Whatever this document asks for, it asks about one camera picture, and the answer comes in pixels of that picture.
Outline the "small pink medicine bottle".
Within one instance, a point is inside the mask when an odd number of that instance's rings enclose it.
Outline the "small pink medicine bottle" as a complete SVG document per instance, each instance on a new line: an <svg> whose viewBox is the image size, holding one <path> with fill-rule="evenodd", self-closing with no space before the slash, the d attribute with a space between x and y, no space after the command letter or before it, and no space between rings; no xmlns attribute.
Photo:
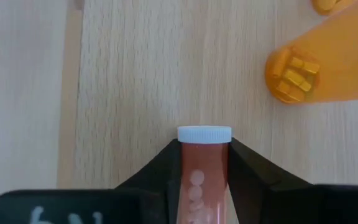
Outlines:
<svg viewBox="0 0 358 224"><path fill-rule="evenodd" d="M226 222L229 126L180 126L181 192L179 224Z"/></svg>

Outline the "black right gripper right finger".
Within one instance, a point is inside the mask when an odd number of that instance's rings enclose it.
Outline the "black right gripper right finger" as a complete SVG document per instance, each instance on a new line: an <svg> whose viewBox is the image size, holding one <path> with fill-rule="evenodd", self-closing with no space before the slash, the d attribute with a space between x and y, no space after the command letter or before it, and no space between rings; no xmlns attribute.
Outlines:
<svg viewBox="0 0 358 224"><path fill-rule="evenodd" d="M236 139L227 181L239 224L358 224L358 185L311 184Z"/></svg>

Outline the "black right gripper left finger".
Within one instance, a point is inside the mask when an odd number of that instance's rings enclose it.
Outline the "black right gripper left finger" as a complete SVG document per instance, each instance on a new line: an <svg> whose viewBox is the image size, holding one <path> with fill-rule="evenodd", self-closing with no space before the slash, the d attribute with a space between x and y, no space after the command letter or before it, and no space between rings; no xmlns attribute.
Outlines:
<svg viewBox="0 0 358 224"><path fill-rule="evenodd" d="M0 224L176 224L181 144L172 140L114 189L14 190L0 195Z"/></svg>

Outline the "small orange medicine bottle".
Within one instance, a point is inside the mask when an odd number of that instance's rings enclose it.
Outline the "small orange medicine bottle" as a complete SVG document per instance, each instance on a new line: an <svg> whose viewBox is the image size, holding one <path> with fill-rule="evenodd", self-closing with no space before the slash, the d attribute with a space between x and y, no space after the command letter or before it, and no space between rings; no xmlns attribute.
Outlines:
<svg viewBox="0 0 358 224"><path fill-rule="evenodd" d="M313 9L322 16L335 14L349 6L357 0L310 0Z"/></svg>

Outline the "large orange medicine bottle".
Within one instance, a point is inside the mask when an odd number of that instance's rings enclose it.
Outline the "large orange medicine bottle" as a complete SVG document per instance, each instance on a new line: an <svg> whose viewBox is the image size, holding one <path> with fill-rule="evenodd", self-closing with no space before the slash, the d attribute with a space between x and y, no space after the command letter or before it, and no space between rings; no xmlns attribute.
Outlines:
<svg viewBox="0 0 358 224"><path fill-rule="evenodd" d="M273 51L267 88L288 103L358 100L358 0Z"/></svg>

